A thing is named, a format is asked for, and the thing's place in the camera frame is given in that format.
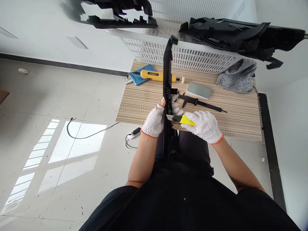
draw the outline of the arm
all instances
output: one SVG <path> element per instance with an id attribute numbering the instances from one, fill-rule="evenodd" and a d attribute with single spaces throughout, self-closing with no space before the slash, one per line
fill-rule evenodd
<path id="1" fill-rule="evenodd" d="M 265 192 L 252 171 L 223 138 L 214 115 L 203 111 L 185 112 L 185 115 L 197 126 L 182 124 L 181 127 L 213 145 L 238 192 L 245 187 L 258 188 Z"/>
<path id="2" fill-rule="evenodd" d="M 213 148 L 218 153 L 223 166 L 238 192 L 245 187 L 252 187 L 266 193 L 258 179 L 228 144 L 225 138 L 217 144 L 213 144 Z"/>
<path id="3" fill-rule="evenodd" d="M 128 174 L 126 185 L 140 188 L 152 174 L 155 151 L 159 134 L 163 131 L 163 112 L 166 104 L 163 98 L 160 104 L 150 112 L 141 128 L 138 148 Z"/>
<path id="4" fill-rule="evenodd" d="M 141 133 L 126 185 L 140 188 L 150 179 L 154 166 L 156 145 L 157 139 Z"/>

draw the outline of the black shirt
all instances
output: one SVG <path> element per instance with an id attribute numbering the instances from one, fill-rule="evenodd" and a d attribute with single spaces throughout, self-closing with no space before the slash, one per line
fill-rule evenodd
<path id="1" fill-rule="evenodd" d="M 87 230 L 299 230 L 263 191 L 233 193 L 212 177 L 157 176 L 110 192 Z"/>

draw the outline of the gray knit cloth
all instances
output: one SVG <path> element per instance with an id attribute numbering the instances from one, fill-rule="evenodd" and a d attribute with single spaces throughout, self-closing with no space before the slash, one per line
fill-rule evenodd
<path id="1" fill-rule="evenodd" d="M 241 59 L 218 76 L 217 85 L 239 93 L 252 91 L 251 77 L 257 69 L 257 62 Z"/>

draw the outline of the person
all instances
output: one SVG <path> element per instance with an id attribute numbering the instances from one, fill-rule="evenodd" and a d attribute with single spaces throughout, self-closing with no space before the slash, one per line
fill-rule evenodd
<path id="1" fill-rule="evenodd" d="M 80 228 L 87 230 L 299 230 L 267 195 L 209 112 L 185 112 L 178 157 L 163 157 L 165 100 L 149 113 L 125 186 L 111 191 Z M 183 111 L 172 103 L 173 114 Z M 214 179 L 208 144 L 237 194 Z"/>

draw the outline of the gray device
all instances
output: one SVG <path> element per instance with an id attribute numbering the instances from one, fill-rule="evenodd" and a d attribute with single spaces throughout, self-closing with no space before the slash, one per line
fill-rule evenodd
<path id="1" fill-rule="evenodd" d="M 189 83 L 189 86 L 186 91 L 188 94 L 197 96 L 202 99 L 209 99 L 211 94 L 211 88 L 207 88 L 200 84 L 196 84 L 194 82 Z"/>

